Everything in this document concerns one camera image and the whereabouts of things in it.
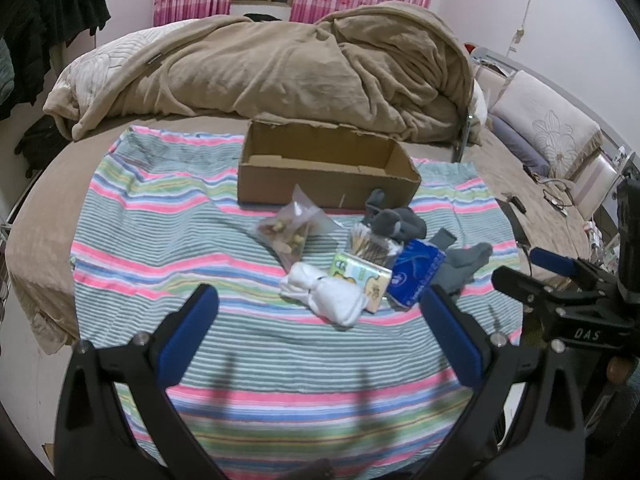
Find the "blue tissue pack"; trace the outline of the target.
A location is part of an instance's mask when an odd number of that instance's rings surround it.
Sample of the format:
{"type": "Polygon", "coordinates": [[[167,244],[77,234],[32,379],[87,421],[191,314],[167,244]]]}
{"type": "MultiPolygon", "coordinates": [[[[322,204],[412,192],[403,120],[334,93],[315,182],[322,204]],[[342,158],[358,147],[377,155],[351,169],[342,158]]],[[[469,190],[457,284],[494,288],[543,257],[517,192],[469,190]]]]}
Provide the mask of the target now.
{"type": "Polygon", "coordinates": [[[398,307],[413,307],[444,260],[445,253],[437,246],[410,240],[394,263],[387,296],[398,307]]]}

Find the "dark grey socks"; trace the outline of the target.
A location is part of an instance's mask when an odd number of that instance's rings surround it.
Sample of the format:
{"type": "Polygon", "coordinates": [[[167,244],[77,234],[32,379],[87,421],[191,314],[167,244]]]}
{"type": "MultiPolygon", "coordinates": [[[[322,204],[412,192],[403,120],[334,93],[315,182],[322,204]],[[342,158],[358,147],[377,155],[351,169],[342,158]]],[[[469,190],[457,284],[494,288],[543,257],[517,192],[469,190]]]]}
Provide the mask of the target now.
{"type": "Polygon", "coordinates": [[[362,223],[371,231],[397,243],[424,240],[427,233],[425,221],[409,207],[383,208],[385,193],[375,188],[366,201],[366,214],[362,223]]]}

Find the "bag of cotton swabs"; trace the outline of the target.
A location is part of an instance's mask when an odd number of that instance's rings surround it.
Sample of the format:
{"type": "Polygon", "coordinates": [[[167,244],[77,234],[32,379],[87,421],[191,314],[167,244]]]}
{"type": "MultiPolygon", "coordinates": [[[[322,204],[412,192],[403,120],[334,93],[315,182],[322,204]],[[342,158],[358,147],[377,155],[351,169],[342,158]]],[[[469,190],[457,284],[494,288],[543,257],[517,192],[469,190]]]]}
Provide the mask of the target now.
{"type": "Polygon", "coordinates": [[[362,260],[391,269],[404,245],[375,234],[370,226],[359,222],[349,232],[348,252],[362,260]]]}

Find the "green cartoon tissue pack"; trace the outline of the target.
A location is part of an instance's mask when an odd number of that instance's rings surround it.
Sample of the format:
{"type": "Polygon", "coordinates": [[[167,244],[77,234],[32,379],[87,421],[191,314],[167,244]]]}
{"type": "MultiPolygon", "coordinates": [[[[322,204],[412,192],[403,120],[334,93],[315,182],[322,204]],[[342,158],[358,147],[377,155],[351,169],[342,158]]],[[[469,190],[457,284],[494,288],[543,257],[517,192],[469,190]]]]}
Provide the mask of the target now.
{"type": "Polygon", "coordinates": [[[344,278],[344,280],[358,285],[369,299],[364,310],[371,314],[378,312],[387,286],[392,279],[390,269],[347,252],[340,252],[334,256],[329,274],[334,278],[344,278]]]}

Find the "white socks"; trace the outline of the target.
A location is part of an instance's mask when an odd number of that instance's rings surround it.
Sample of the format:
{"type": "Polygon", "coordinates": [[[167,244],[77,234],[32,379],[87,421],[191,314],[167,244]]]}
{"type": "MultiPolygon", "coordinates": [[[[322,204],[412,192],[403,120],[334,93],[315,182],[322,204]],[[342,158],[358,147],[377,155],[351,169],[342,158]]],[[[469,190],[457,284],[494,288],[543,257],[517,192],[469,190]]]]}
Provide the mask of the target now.
{"type": "Polygon", "coordinates": [[[341,327],[354,326],[369,303],[363,290],[304,262],[296,262],[280,281],[280,294],[306,306],[319,318],[341,327]]]}

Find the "brown cardboard box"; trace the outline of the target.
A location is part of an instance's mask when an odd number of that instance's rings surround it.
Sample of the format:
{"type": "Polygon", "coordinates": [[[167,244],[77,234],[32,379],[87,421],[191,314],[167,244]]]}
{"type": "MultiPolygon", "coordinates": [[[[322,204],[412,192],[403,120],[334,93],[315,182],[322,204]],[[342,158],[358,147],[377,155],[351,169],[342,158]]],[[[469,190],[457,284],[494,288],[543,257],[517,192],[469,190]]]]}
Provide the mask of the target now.
{"type": "Polygon", "coordinates": [[[238,202],[284,205],[300,188],[316,205],[363,210],[371,192],[385,208],[410,204],[422,178],[387,136],[302,122],[248,125],[238,166],[238,202]]]}

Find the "clear bag of snacks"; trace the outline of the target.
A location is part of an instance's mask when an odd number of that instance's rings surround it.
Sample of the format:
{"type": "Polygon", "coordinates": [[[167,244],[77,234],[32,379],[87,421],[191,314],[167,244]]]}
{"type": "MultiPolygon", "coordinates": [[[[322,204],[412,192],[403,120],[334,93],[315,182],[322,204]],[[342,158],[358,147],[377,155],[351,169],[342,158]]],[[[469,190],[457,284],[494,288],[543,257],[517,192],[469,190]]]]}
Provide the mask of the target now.
{"type": "Polygon", "coordinates": [[[291,201],[273,217],[257,223],[255,234],[279,259],[288,272],[292,265],[303,259],[309,235],[331,234],[341,225],[330,218],[296,184],[291,201]]]}

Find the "grey blue pillow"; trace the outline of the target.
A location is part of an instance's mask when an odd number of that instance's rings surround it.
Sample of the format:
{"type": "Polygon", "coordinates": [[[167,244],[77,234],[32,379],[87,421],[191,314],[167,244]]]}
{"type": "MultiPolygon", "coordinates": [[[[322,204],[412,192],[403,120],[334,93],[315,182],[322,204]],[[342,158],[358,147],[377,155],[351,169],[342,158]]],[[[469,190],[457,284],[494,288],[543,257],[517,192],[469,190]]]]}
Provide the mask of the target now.
{"type": "Polygon", "coordinates": [[[529,170],[541,177],[550,174],[549,163],[519,133],[499,117],[490,114],[490,130],[529,170]]]}

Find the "beige embroidered pillow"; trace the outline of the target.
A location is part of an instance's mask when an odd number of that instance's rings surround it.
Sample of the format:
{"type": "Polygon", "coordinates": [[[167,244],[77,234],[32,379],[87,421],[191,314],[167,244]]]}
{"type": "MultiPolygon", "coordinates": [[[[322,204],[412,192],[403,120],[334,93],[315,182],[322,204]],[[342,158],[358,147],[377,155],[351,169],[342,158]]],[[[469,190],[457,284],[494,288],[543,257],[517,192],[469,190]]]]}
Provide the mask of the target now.
{"type": "Polygon", "coordinates": [[[597,122],[524,70],[510,78],[490,111],[541,154],[555,178],[574,177],[603,142],[597,122]]]}

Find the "striped colourful towel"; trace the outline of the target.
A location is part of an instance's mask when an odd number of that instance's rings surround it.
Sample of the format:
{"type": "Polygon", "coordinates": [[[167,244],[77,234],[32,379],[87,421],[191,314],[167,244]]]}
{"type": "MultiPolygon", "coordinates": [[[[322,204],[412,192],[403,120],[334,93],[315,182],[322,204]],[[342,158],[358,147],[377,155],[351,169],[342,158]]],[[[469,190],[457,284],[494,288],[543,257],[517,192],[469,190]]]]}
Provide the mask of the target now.
{"type": "Polygon", "coordinates": [[[426,460],[469,401],[418,308],[382,304],[341,330],[280,293],[236,199],[242,136],[131,126],[101,134],[70,250],[80,336],[152,332],[201,284],[216,320],[171,402],[232,479],[327,458],[341,479],[426,460]]]}

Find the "tan fleece blanket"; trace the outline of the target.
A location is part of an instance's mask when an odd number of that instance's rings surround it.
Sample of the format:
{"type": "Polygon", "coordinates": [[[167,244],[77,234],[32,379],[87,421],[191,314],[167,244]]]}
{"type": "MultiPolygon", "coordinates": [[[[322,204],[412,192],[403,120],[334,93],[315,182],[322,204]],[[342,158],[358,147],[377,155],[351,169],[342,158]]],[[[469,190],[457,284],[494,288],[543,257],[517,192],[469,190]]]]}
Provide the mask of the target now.
{"type": "Polygon", "coordinates": [[[109,117],[221,112],[434,143],[457,137],[474,86],[441,18],[387,1],[314,24],[215,15],[138,30],[68,64],[43,110],[75,141],[109,117]]]}

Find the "dark hanging clothes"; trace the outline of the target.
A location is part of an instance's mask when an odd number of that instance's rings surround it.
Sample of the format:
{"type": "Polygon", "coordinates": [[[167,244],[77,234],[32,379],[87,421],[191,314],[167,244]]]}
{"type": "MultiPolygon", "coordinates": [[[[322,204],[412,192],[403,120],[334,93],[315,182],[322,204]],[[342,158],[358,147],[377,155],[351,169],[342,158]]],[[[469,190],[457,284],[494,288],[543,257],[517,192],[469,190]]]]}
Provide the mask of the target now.
{"type": "Polygon", "coordinates": [[[1,118],[36,102],[53,47],[94,35],[110,18],[106,0],[1,0],[1,118]]]}

